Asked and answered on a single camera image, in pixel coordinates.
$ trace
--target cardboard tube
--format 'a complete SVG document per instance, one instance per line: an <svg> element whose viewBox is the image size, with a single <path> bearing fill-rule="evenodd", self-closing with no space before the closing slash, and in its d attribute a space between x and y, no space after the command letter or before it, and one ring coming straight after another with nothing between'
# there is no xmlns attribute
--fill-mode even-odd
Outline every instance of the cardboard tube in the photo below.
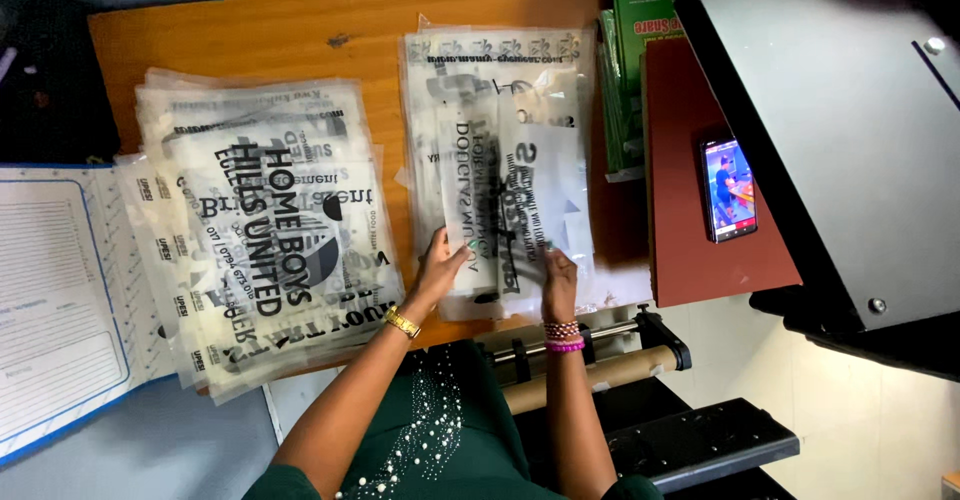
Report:
<svg viewBox="0 0 960 500"><path fill-rule="evenodd" d="M616 388L649 378L661 371L677 371L677 359L673 351L663 345L597 361L586 368L586 378L591 387L606 382L610 388ZM530 382L508 385L503 388L503 396L514 416L544 408L546 376L537 376Z"/></svg>

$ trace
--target green top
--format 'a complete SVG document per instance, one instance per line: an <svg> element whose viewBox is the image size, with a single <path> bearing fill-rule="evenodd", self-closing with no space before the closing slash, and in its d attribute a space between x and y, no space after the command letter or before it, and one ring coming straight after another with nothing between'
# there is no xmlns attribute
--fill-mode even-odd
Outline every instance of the green top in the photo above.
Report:
<svg viewBox="0 0 960 500"><path fill-rule="evenodd" d="M561 498L530 481L510 408L493 371L468 340L407 355L341 485L343 498L450 498L454 492L463 499ZM244 496L267 498L320 494L303 471L272 465ZM604 498L663 496L650 480L632 476Z"/></svg>

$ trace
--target woman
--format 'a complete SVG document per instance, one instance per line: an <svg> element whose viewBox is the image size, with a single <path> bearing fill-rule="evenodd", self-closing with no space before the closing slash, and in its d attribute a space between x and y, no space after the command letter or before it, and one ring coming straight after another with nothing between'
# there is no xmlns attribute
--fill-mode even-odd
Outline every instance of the woman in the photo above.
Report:
<svg viewBox="0 0 960 500"><path fill-rule="evenodd" d="M440 228L396 309L419 326L453 286L470 249L450 255ZM575 333L577 268L546 252L547 414L559 491L575 499L662 498L642 477L618 481ZM246 493L263 498L557 498L530 481L521 439L493 371L471 341L407 353L383 328L306 409Z"/></svg>

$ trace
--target woman's left hand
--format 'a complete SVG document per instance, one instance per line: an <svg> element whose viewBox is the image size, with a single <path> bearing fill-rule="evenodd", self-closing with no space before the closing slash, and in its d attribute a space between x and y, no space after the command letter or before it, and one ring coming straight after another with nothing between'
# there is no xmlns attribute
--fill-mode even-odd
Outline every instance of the woman's left hand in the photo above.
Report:
<svg viewBox="0 0 960 500"><path fill-rule="evenodd" d="M471 256L466 245L450 255L447 242L447 227L441 226L433 233L430 247L420 258L419 271L413 288L407 294L398 312L410 322L420 325L427 314L433 311L437 303L453 288L453 279L460 266Z"/></svg>

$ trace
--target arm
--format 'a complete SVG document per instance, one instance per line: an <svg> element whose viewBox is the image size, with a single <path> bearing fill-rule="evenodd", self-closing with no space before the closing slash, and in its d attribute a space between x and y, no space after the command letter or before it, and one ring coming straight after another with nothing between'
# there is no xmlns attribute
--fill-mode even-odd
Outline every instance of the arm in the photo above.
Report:
<svg viewBox="0 0 960 500"><path fill-rule="evenodd" d="M457 270L470 256L465 246L450 256L446 241L447 228L438 229L413 289L397 308L417 326L450 290ZM296 420L271 463L297 467L321 498L333 498L409 347L406 334L384 325Z"/></svg>
<svg viewBox="0 0 960 500"><path fill-rule="evenodd" d="M543 321L572 322L577 265L560 250L548 249L546 266ZM617 470L594 408L582 352L547 352L546 410L559 491L574 500L602 497L617 482Z"/></svg>

